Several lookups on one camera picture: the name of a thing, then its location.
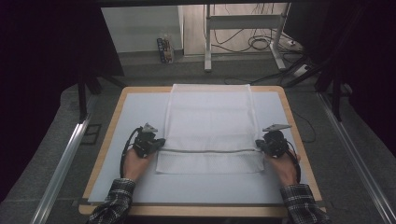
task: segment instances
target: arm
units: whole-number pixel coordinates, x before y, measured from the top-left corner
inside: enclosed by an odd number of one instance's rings
[[[90,215],[89,224],[121,223],[128,215],[132,205],[135,181],[145,172],[154,154],[139,158],[133,149],[129,149],[123,171],[124,178],[113,181],[105,202],[97,206]]]
[[[272,163],[279,176],[282,184],[280,194],[293,223],[332,223],[329,216],[316,204],[309,186],[297,183],[296,169],[287,154],[278,159],[269,156],[266,158]]]

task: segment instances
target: white wall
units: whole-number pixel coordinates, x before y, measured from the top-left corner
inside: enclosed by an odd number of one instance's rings
[[[167,32],[174,49],[182,49],[181,7],[104,7],[103,15],[118,53],[158,50],[157,38]]]

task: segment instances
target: plaid sleeve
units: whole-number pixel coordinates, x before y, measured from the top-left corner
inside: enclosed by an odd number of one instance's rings
[[[105,202],[97,206],[90,215],[90,224],[122,223],[129,212],[134,192],[134,181],[115,179]]]
[[[316,204],[308,185],[290,185],[282,188],[280,193],[293,223],[332,223],[329,216]]]

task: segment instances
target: wooden border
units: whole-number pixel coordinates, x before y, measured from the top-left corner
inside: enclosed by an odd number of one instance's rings
[[[108,148],[113,138],[120,113],[123,108],[126,96],[128,93],[142,93],[142,92],[170,92],[172,87],[127,87],[122,90],[120,99],[117,103],[110,125],[107,129],[105,139],[97,157],[96,163],[92,169],[90,180],[85,188],[82,196],[83,201],[87,201],[91,195],[93,185],[99,176],[102,165],[105,161]],[[280,101],[286,114],[288,123],[291,125],[291,134],[294,138],[299,155],[301,156],[300,163],[304,167],[308,184],[316,201],[321,201],[321,195],[318,190],[318,185],[312,173],[311,165],[306,157],[303,142],[294,121],[293,115],[290,110],[289,102],[283,88],[278,86],[253,86],[252,91],[276,91],[279,94]],[[89,215],[96,205],[81,204],[78,208],[79,212],[83,215]],[[288,212],[285,207],[279,206],[157,206],[157,205],[135,205],[129,213],[130,216],[172,216],[172,217],[287,217]]]

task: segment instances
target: fabric fold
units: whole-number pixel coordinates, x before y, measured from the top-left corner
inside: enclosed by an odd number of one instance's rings
[[[263,170],[249,85],[180,85],[171,91],[157,172],[245,174]]]

